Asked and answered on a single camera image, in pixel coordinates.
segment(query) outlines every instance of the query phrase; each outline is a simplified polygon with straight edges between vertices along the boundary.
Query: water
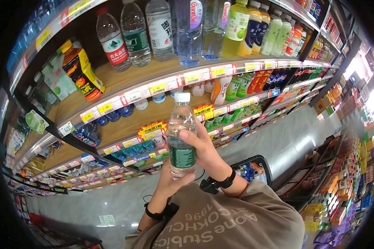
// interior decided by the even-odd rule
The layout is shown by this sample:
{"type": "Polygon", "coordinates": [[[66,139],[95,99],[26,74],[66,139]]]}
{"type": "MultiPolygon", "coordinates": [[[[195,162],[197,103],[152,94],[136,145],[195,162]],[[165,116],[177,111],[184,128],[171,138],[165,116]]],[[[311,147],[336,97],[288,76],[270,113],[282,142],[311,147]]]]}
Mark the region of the water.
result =
{"type": "Polygon", "coordinates": [[[115,18],[107,12],[107,7],[97,10],[97,36],[115,72],[123,72],[130,67],[130,57],[115,18]]]}
{"type": "Polygon", "coordinates": [[[205,0],[177,0],[175,3],[179,63],[182,66],[196,67],[202,56],[205,0]]]}
{"type": "Polygon", "coordinates": [[[145,6],[145,15],[155,60],[170,60],[174,50],[169,3],[165,0],[151,0],[145,6]]]}
{"type": "Polygon", "coordinates": [[[209,0],[203,26],[202,57],[208,61],[220,60],[230,2],[209,0]]]}
{"type": "Polygon", "coordinates": [[[197,123],[189,104],[190,93],[175,93],[175,108],[169,119],[170,162],[174,180],[195,173],[195,148],[180,139],[183,129],[197,134],[197,123]]]}
{"type": "Polygon", "coordinates": [[[125,37],[130,60],[135,67],[143,67],[151,62],[151,49],[148,44],[144,14],[134,2],[123,6],[120,26],[125,37]]]}

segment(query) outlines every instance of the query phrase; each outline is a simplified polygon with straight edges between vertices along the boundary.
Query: store aisle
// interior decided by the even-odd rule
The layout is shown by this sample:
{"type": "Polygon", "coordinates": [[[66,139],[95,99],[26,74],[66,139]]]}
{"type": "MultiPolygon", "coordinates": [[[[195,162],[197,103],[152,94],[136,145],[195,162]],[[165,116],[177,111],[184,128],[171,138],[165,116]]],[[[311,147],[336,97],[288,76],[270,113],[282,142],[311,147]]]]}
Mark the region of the store aisle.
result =
{"type": "MultiPolygon", "coordinates": [[[[261,154],[275,179],[341,126],[336,114],[326,119],[320,117],[306,105],[218,152],[229,164],[261,154]]],[[[136,178],[88,193],[27,197],[27,206],[30,212],[44,216],[49,227],[98,238],[105,249],[123,248],[124,237],[137,229],[144,212],[142,198],[154,192],[158,178],[159,174],[136,178]],[[113,215],[115,225],[102,225],[99,216],[103,215],[113,215]]]]}

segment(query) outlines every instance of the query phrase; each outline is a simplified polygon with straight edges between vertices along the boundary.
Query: beige t-shirt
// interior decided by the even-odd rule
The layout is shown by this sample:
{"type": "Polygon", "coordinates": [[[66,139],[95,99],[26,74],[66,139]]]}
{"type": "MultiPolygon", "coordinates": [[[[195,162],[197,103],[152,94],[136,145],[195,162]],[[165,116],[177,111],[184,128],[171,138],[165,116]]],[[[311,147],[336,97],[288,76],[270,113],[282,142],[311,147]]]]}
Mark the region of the beige t-shirt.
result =
{"type": "MultiPolygon", "coordinates": [[[[286,248],[302,247],[302,217],[260,180],[250,182],[239,198],[203,192],[198,184],[182,187],[171,202],[180,208],[152,248],[286,248]]],[[[164,222],[131,234],[125,248],[149,248],[164,222]]]]}

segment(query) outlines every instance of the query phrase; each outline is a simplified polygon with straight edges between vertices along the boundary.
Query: black wrist strap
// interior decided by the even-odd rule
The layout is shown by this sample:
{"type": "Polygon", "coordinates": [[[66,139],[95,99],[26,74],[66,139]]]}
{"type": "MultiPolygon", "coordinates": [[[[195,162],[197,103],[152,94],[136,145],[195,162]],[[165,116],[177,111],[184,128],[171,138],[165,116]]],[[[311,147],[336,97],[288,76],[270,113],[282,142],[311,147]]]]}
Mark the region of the black wrist strap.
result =
{"type": "Polygon", "coordinates": [[[233,184],[234,178],[236,177],[236,172],[233,170],[231,176],[227,177],[224,181],[218,182],[212,177],[208,177],[206,180],[202,180],[199,188],[204,192],[210,194],[219,193],[218,188],[228,188],[233,184]]]}

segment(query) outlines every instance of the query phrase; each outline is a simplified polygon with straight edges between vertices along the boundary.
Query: person's left hand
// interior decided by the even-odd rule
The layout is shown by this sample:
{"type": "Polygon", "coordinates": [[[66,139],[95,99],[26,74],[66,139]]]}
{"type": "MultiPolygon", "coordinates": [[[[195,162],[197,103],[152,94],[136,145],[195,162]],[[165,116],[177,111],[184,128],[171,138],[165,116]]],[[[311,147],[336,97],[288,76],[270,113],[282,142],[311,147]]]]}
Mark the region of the person's left hand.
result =
{"type": "Polygon", "coordinates": [[[171,197],[179,188],[189,184],[194,181],[194,179],[195,174],[188,174],[178,180],[174,180],[171,174],[170,160],[167,160],[162,165],[160,181],[158,182],[155,193],[161,197],[171,197]]]}

